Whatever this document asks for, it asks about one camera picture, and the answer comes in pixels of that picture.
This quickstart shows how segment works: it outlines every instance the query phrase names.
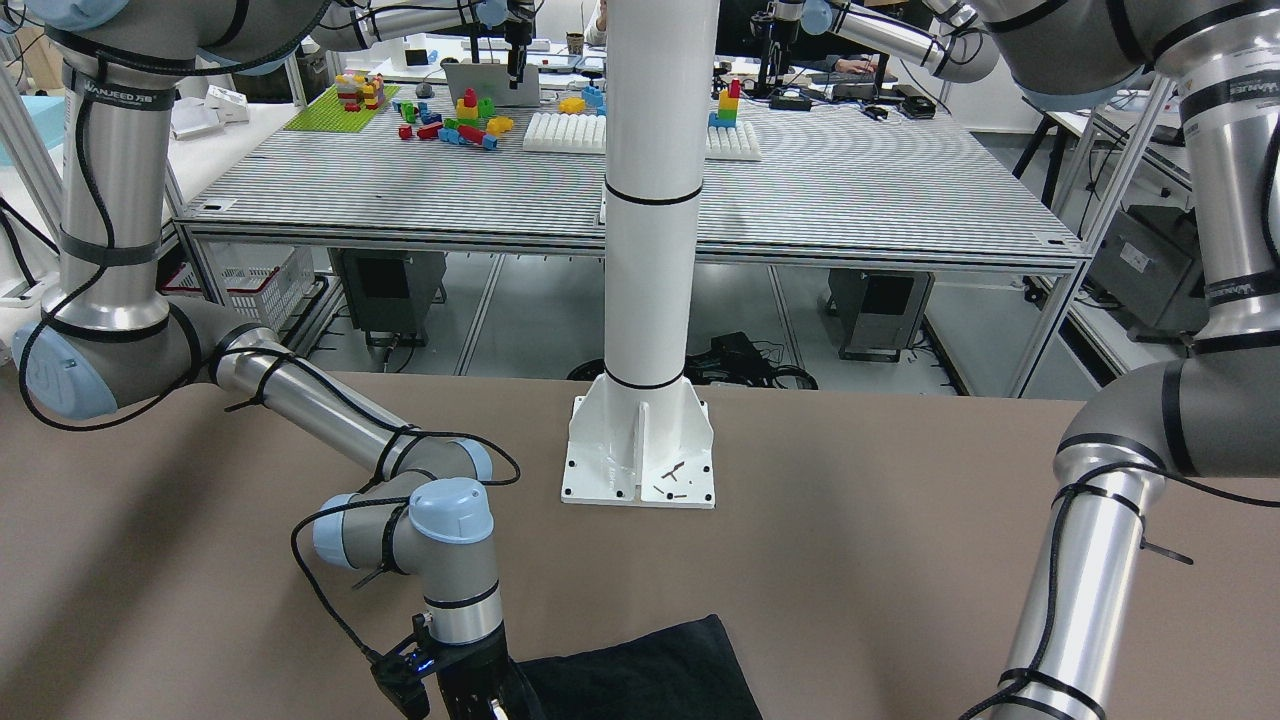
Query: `green lego baseplate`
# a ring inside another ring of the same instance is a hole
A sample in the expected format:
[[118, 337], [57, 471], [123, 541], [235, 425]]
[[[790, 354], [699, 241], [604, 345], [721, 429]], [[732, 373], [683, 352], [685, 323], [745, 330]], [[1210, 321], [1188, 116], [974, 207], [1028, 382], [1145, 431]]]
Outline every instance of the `green lego baseplate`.
[[387, 85], [383, 90], [387, 94], [387, 102], [381, 108], [348, 113], [346, 108], [338, 104], [338, 88], [330, 87], [324, 91], [324, 95], [316, 97], [314, 102], [289, 120], [284, 126], [284, 129], [301, 132], [360, 132], [372, 122], [378, 113], [381, 113], [387, 105], [392, 104], [392, 97], [396, 97], [396, 94], [399, 92], [399, 86]]

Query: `metal slatted table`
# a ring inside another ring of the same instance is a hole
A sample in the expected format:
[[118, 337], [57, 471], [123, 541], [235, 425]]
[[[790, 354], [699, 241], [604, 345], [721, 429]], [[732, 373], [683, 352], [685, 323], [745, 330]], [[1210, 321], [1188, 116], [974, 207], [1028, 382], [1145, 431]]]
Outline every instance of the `metal slatted table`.
[[[436, 92], [431, 106], [451, 106]], [[498, 152], [402, 141], [393, 111], [353, 135], [279, 131], [180, 222], [202, 242], [602, 256], [604, 158], [525, 152], [534, 111], [508, 110], [516, 131]], [[765, 159], [708, 161], [699, 260], [1066, 279], [1085, 269], [1074, 233], [950, 117], [754, 102], [740, 117]], [[339, 190], [351, 186], [369, 191]], [[1025, 391], [1068, 297], [1051, 297], [1009, 395]]]

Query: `white plastic crate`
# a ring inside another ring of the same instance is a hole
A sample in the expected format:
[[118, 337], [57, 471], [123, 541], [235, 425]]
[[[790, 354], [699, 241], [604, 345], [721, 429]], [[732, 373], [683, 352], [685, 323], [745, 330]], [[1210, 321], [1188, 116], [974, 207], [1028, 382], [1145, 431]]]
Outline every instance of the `white plastic crate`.
[[[524, 149], [531, 152], [571, 152], [604, 155], [605, 120], [598, 115], [535, 113], [525, 131]], [[751, 123], [739, 122], [733, 128], [707, 128], [709, 160], [760, 161], [760, 142]]]
[[[315, 264], [307, 247], [296, 247], [282, 265], [274, 268], [223, 269], [230, 307], [275, 331], [284, 325], [314, 282]], [[161, 292], [201, 297], [195, 268], [183, 263]]]

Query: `gray floor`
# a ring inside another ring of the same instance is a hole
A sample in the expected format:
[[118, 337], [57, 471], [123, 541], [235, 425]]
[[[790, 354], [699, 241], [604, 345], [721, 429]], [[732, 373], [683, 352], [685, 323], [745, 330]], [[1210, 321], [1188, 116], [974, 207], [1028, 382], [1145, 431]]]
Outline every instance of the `gray floor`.
[[[979, 140], [1010, 168], [1027, 141], [1025, 136], [992, 135], [979, 136]], [[1044, 143], [1023, 177], [1036, 193], [1046, 173], [1048, 145]], [[1103, 154], [1105, 147], [1097, 156], [1097, 174], [1102, 173]], [[1078, 187], [1065, 191], [1071, 195], [1064, 220], [1074, 227], [1089, 193], [1083, 179]], [[1178, 200], [1165, 200], [1157, 193], [1157, 187], [1138, 183], [1128, 201], [1169, 204]], [[969, 274], [948, 275], [940, 282], [1004, 288], [1007, 295], [1019, 279]], [[448, 301], [431, 307], [425, 347], [401, 347], [389, 355], [381, 348], [366, 348], [364, 333], [351, 327], [346, 311], [339, 311], [311, 359], [330, 370], [396, 372], [403, 368], [404, 373], [420, 374], [563, 378], [579, 364], [604, 352], [604, 266], [599, 260], [451, 254], [444, 284]], [[936, 297], [941, 299], [936, 302], [945, 302], [951, 295], [942, 292]], [[705, 351], [710, 338], [741, 331], [759, 341], [776, 363], [805, 368], [822, 389], [955, 393], [951, 378], [931, 350], [905, 352], [897, 363], [841, 360], [837, 355], [838, 324], [823, 311], [826, 299], [827, 272], [823, 269], [699, 265], [690, 311], [689, 352]], [[954, 337], [955, 332], [951, 329], [950, 334]], [[1041, 384], [1052, 387], [1053, 378], [1047, 382], [1041, 378]], [[1079, 397], [1089, 392], [1079, 389], [1074, 380], [1057, 384], [1069, 389], [1047, 389], [1046, 396]]]

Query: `sticker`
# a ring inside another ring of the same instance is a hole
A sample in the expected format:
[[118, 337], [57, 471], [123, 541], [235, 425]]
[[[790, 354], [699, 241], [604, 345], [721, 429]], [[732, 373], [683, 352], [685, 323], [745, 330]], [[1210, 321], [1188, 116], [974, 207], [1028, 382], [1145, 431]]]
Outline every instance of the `sticker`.
[[1129, 263], [1129, 266], [1138, 270], [1138, 274], [1146, 273], [1147, 265], [1151, 264], [1151, 258], [1147, 258], [1142, 250], [1138, 250], [1128, 242], [1120, 249], [1120, 259]]

